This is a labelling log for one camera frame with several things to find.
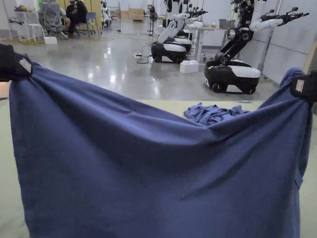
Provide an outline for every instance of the white foam block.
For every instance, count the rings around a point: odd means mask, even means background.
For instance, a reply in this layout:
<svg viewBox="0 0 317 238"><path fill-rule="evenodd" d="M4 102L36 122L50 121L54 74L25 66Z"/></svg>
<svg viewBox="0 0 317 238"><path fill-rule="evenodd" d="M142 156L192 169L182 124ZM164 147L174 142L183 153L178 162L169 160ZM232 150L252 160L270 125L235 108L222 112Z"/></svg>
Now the white foam block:
<svg viewBox="0 0 317 238"><path fill-rule="evenodd" d="M50 45L57 45L57 39L56 37L44 37L44 41L45 41L45 44L50 44Z"/></svg>
<svg viewBox="0 0 317 238"><path fill-rule="evenodd" d="M188 73L197 73L199 69L199 63L197 61L191 60L189 61L184 61L180 63L180 69L179 71L188 74Z"/></svg>

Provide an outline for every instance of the shoe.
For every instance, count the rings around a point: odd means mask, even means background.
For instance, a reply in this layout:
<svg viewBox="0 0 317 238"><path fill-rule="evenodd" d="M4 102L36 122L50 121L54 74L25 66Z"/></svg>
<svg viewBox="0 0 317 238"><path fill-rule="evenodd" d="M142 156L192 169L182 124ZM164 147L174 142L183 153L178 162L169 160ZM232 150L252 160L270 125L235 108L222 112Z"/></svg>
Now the shoe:
<svg viewBox="0 0 317 238"><path fill-rule="evenodd" d="M64 32L62 32L62 31L61 31L61 35L62 35L63 37L65 37L65 38L68 37L68 36L67 36Z"/></svg>
<svg viewBox="0 0 317 238"><path fill-rule="evenodd" d="M23 25L24 22L21 22L21 20L17 17L11 17L9 18L9 23L16 23L16 24L20 24L20 25Z"/></svg>

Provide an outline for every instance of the blue towel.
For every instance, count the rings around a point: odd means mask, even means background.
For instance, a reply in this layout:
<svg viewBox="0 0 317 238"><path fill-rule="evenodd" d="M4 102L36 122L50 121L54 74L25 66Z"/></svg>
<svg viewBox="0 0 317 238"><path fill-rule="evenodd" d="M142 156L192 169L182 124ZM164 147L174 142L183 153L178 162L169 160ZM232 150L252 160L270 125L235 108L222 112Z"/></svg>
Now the blue towel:
<svg viewBox="0 0 317 238"><path fill-rule="evenodd" d="M289 71L203 126L33 63L10 87L26 224L45 238L299 238L309 104Z"/></svg>
<svg viewBox="0 0 317 238"><path fill-rule="evenodd" d="M232 109L219 108L217 105L203 107L200 102L196 106L189 107L184 112L184 115L192 122L197 122L203 126L210 126L247 112L249 111L242 110L241 106L236 106Z"/></svg>

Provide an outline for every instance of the power strip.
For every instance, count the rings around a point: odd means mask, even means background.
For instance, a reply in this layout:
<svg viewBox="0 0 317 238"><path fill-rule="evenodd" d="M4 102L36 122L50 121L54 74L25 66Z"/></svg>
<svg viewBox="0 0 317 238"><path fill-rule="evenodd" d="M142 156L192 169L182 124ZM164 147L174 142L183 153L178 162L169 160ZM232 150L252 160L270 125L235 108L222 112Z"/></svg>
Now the power strip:
<svg viewBox="0 0 317 238"><path fill-rule="evenodd" d="M139 52L134 52L134 53L132 54L132 56L133 56L133 58L135 58L135 59L137 59L137 60L139 60L139 59L142 58L142 54L139 53Z"/></svg>

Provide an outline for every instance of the table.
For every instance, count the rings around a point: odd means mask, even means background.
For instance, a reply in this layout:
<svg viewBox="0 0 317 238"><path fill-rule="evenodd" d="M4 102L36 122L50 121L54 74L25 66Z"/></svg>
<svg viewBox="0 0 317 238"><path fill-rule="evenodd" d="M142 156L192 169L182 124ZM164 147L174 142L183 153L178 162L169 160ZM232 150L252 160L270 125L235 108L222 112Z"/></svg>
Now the table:
<svg viewBox="0 0 317 238"><path fill-rule="evenodd" d="M201 56L201 51L203 48L203 40L204 40L205 31L215 31L215 30L223 30L223 29L215 28L215 27L191 27L191 26L188 26L188 29L190 31L198 31L197 40L196 40L196 42L198 42L198 47L195 47L194 55L197 56L197 62L200 63L200 56Z"/></svg>

